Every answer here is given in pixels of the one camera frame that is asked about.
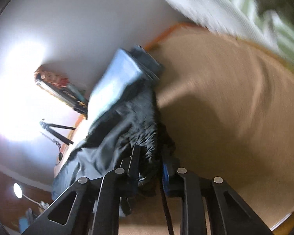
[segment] gathered black fabric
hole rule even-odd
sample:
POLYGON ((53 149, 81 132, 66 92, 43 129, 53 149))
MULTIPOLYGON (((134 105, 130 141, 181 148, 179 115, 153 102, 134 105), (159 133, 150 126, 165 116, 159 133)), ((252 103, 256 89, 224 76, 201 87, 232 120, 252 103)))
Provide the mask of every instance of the gathered black fabric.
POLYGON ((148 184, 159 171, 161 149, 174 150, 174 143, 159 119, 151 81, 140 78, 128 85, 121 98, 92 124, 87 137, 72 151, 53 182, 52 199, 80 177, 97 179, 120 167, 136 144, 142 147, 139 187, 148 184))

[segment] silver screw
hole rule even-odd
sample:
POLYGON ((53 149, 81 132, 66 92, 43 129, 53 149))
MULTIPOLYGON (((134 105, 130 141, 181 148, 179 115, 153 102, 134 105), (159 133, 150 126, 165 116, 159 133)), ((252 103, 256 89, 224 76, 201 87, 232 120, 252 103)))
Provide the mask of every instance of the silver screw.
POLYGON ((222 182, 223 182, 223 179, 222 179, 221 177, 215 177, 215 178, 213 179, 213 181, 214 181, 215 183, 222 183, 222 182))
POLYGON ((187 172, 187 169, 183 168, 183 167, 180 167, 177 169, 177 173, 180 173, 180 174, 185 174, 187 172))
POLYGON ((87 177, 80 177, 77 181, 81 184, 84 184, 84 183, 87 183, 88 178, 87 177))
POLYGON ((124 173, 124 169, 123 168, 117 168, 114 171, 116 174, 123 174, 124 173))

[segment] brown cardboard surface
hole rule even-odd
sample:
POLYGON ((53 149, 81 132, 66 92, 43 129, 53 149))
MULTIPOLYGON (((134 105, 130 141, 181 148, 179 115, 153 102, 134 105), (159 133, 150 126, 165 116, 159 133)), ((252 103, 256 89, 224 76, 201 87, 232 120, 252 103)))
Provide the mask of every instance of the brown cardboard surface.
MULTIPOLYGON (((247 43, 201 29, 176 31, 149 52, 166 68, 157 102, 182 166, 223 177, 269 227, 293 212, 294 75, 247 43)), ((120 234, 167 234, 159 199, 137 204, 120 234)), ((169 206, 179 229, 179 202, 169 206)))

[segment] lamp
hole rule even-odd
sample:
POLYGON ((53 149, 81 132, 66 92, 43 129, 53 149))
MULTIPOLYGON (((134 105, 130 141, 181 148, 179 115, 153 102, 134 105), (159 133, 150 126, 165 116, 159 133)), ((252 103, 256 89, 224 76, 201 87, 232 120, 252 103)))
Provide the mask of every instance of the lamp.
POLYGON ((16 197, 18 197, 20 199, 20 198, 22 198, 22 196, 24 196, 26 199, 30 200, 31 202, 36 203, 43 210, 45 210, 49 206, 48 203, 44 203, 43 201, 41 201, 39 203, 39 202, 36 202, 36 201, 32 200, 31 198, 27 197, 25 194, 22 193, 22 189, 18 183, 14 183, 13 190, 14 190, 16 197))

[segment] white round lamp head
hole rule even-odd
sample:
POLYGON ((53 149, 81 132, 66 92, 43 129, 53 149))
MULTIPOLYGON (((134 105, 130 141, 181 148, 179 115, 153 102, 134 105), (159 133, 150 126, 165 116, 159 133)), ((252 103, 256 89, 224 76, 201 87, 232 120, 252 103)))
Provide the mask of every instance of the white round lamp head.
POLYGON ((13 190, 14 190, 16 197, 18 197, 19 199, 22 198, 22 189, 18 183, 15 183, 13 185, 13 190))

